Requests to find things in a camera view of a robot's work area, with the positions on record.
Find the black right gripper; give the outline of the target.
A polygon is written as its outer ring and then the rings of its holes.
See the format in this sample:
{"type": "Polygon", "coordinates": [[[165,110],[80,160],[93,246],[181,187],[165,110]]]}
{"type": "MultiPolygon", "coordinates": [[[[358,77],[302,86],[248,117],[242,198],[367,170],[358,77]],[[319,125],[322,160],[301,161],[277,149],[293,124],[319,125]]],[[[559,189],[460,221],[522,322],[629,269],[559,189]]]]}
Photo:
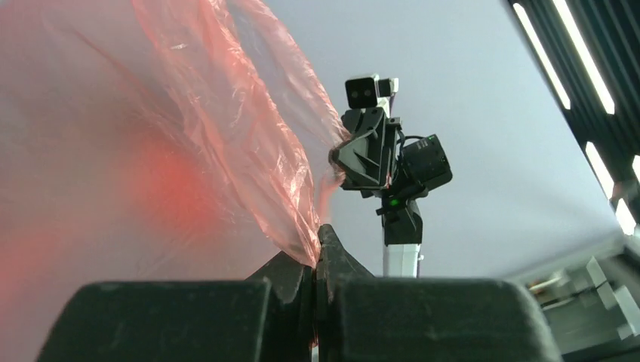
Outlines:
{"type": "Polygon", "coordinates": [[[341,121],[344,143],[330,151],[330,162],[343,174],[341,188],[382,192],[392,185],[395,149],[402,131],[400,117],[382,107],[350,109],[341,121]]]}

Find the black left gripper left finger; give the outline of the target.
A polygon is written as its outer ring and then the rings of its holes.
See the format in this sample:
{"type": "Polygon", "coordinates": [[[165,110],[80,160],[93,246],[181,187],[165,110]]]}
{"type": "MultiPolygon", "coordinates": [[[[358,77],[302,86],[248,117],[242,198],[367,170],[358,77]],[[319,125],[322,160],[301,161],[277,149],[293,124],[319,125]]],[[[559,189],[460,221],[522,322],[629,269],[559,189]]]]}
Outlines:
{"type": "Polygon", "coordinates": [[[312,269],[278,253],[235,281],[102,281],[79,288],[40,361],[308,361],[312,269]]]}

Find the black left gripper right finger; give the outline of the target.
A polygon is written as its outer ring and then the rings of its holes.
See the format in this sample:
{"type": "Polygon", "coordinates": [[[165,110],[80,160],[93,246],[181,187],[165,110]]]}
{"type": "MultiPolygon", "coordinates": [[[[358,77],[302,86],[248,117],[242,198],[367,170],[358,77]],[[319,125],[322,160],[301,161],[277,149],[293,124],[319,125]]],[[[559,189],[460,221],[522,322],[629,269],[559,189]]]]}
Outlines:
{"type": "Polygon", "coordinates": [[[318,231],[322,361],[560,361],[526,288],[491,278],[375,277],[331,225],[318,231]]]}

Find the red plastic trash bag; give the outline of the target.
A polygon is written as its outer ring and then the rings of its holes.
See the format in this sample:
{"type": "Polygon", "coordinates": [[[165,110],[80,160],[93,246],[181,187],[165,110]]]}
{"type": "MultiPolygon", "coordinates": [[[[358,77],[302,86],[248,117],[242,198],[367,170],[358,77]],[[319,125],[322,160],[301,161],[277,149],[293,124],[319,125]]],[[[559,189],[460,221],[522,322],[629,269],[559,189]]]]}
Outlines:
{"type": "Polygon", "coordinates": [[[263,1],[3,1],[1,359],[83,284],[315,265],[345,139],[263,1]]]}

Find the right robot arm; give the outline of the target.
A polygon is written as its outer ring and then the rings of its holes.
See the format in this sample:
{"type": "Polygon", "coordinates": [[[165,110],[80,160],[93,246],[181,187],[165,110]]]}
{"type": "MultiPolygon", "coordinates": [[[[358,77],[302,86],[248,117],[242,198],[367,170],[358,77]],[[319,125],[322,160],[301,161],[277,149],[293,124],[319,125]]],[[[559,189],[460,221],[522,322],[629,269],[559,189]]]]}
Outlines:
{"type": "Polygon", "coordinates": [[[453,179],[440,139],[404,134],[400,119],[381,107],[350,109],[341,121],[349,138],[329,153],[343,174],[340,186],[380,199],[383,276],[415,278],[423,242],[417,202],[453,179]]]}

